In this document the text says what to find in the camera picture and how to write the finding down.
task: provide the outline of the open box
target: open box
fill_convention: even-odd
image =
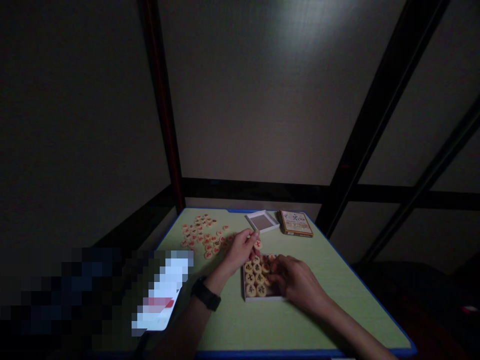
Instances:
[[[261,297],[261,296],[248,297],[247,294],[245,294],[246,283],[245,283],[245,271],[243,266],[240,268],[240,274],[241,274],[241,295],[243,296],[243,299],[245,300],[246,303],[287,301],[287,298],[283,297],[282,294],[280,294],[280,289],[278,285],[275,283],[272,284],[270,287],[266,288],[265,297]]]
[[[258,230],[261,233],[278,229],[280,223],[267,210],[252,212],[245,215],[253,230]]]

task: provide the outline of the phone screen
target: phone screen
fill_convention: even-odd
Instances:
[[[143,331],[164,331],[167,328],[182,285],[187,280],[188,268],[193,264],[192,255],[186,254],[165,259],[165,266],[160,267],[159,274],[149,285],[148,297],[143,297],[142,305],[137,306],[136,320],[131,322],[131,328],[138,331],[132,333],[141,335]]]

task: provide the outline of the small box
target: small box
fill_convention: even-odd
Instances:
[[[244,267],[240,268],[241,274],[241,295],[246,303],[258,303],[258,302],[273,302],[273,301],[287,301],[286,297],[280,294],[280,289],[277,284],[272,284],[271,287],[267,287],[267,293],[265,297],[247,297],[245,294],[245,271]]]
[[[260,234],[280,227],[280,223],[267,210],[252,212],[245,217],[251,227],[260,231]]]
[[[281,222],[280,230],[285,235],[313,238],[314,232],[303,212],[280,210],[277,212],[277,217]]]

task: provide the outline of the hand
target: hand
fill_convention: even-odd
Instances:
[[[268,279],[277,283],[281,294],[299,308],[321,317],[335,304],[303,261],[279,255],[271,270],[274,274],[269,275]]]
[[[222,261],[222,265],[225,265],[229,271],[229,276],[232,276],[238,268],[249,259],[253,259],[255,255],[260,256],[260,252],[254,249],[254,242],[259,238],[259,233],[249,228],[235,236],[230,249]]]

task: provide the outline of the right hand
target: right hand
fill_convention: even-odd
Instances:
[[[279,255],[271,269],[274,274],[269,275],[268,279],[277,283],[282,296],[299,308],[322,316],[335,304],[303,261],[292,256]]]

